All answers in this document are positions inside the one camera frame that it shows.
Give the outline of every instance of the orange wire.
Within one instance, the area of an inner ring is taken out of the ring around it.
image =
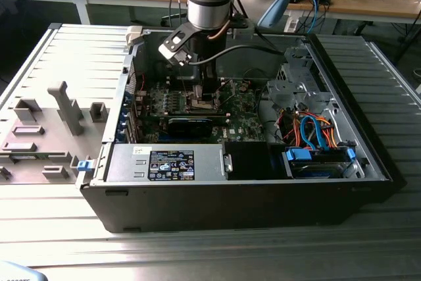
[[[323,131],[323,135],[325,136],[326,141],[328,141],[328,146],[332,147],[332,144],[330,143],[329,134],[327,133],[327,131]]]
[[[337,147],[336,141],[335,141],[334,129],[330,130],[330,134],[332,135],[332,144],[334,145],[334,147]]]

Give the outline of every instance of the metal table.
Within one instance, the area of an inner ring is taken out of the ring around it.
[[[105,51],[122,54],[124,32],[113,26],[48,30],[0,98],[0,131],[10,124],[9,98],[32,81],[45,54],[64,48],[68,57],[79,51],[83,60]],[[57,78],[69,76],[67,63],[68,58],[61,59]],[[98,71],[110,76],[116,72]],[[91,83],[98,88],[103,80]],[[93,99],[107,102],[103,96]],[[52,281],[419,280],[419,170],[421,163],[413,162],[403,190],[342,225],[267,230],[111,234],[74,184],[0,186],[0,260],[35,268]]]

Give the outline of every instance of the metal frame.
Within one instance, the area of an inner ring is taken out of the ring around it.
[[[311,34],[307,39],[309,41],[307,43],[307,48],[309,49],[314,62],[322,73],[328,87],[335,96],[336,101],[339,103],[339,106],[346,110],[343,113],[347,117],[349,123],[352,124],[351,126],[353,129],[358,131],[359,136],[362,138],[359,140],[360,144],[367,146],[367,154],[371,153],[372,156],[370,157],[370,160],[373,158],[374,161],[377,162],[378,166],[381,168],[382,174],[394,181],[396,188],[402,188],[406,184],[405,179],[402,177],[401,172],[393,162],[385,146],[380,141],[376,131],[374,131],[374,128],[368,122],[357,103],[357,100],[355,100],[353,94],[337,71],[334,63],[325,52],[317,36]]]

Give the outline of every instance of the power supply label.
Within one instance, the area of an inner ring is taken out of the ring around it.
[[[148,179],[150,181],[194,180],[194,151],[151,151]]]

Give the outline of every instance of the grey plastic part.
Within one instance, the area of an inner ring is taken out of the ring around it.
[[[71,154],[67,151],[66,153],[57,153],[57,155],[48,155],[48,159],[53,163],[69,163],[72,161]]]
[[[79,106],[77,106],[77,109],[73,108],[75,103],[70,102],[66,89],[66,82],[56,82],[48,88],[47,91],[55,98],[57,104],[59,105],[61,115],[66,121],[70,132],[72,135],[77,136],[84,131],[78,119],[80,117],[80,109]]]
[[[8,261],[0,261],[0,273],[2,280],[48,281],[44,274]]]
[[[0,155],[0,164],[14,164],[14,160],[10,155]]]
[[[50,25],[48,26],[48,29],[52,29],[52,30],[58,30],[59,28],[61,28],[62,23],[50,23]]]
[[[42,174],[46,179],[68,178],[68,173],[63,166],[44,166]]]
[[[0,166],[0,176],[2,176],[5,180],[8,180],[10,175],[10,171],[8,171],[5,167]]]
[[[78,115],[78,119],[80,120],[81,118],[84,117],[84,115],[82,114],[82,110],[80,110],[79,105],[77,100],[75,99],[70,99],[70,102],[72,103],[72,109],[74,110],[74,112]],[[59,114],[59,117],[61,118],[62,121],[65,121],[66,119],[63,117],[63,115],[61,114],[60,109],[57,109],[57,113]]]
[[[12,133],[16,136],[29,136],[29,135],[42,135],[44,134],[45,130],[42,126],[15,126],[12,130]]]
[[[103,102],[93,102],[89,113],[94,123],[104,123],[108,119],[108,111]]]
[[[72,161],[70,162],[70,169],[72,169],[73,173],[77,176],[79,174],[78,172],[78,163],[79,158],[75,155],[72,158]]]
[[[6,143],[3,151],[36,151],[35,143]]]
[[[34,99],[21,99],[13,109],[22,123],[35,123],[36,119],[32,112],[41,111]]]

